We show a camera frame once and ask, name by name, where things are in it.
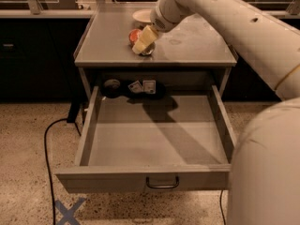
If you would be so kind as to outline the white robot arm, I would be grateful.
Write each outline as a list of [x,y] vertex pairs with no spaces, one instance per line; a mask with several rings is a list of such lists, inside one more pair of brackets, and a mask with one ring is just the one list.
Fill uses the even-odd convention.
[[243,0],[158,0],[132,50],[197,13],[279,97],[241,132],[232,154],[228,225],[300,225],[300,33]]

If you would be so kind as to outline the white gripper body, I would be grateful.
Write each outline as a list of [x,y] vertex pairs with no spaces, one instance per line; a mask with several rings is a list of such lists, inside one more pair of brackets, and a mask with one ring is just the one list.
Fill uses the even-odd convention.
[[167,33],[173,30],[187,15],[188,9],[175,0],[158,0],[150,13],[150,21],[156,30]]

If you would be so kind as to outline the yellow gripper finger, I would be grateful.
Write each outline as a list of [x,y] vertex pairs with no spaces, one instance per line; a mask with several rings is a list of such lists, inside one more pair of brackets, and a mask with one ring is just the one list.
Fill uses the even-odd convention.
[[132,48],[136,54],[142,54],[152,43],[158,39],[158,31],[153,25],[146,25]]

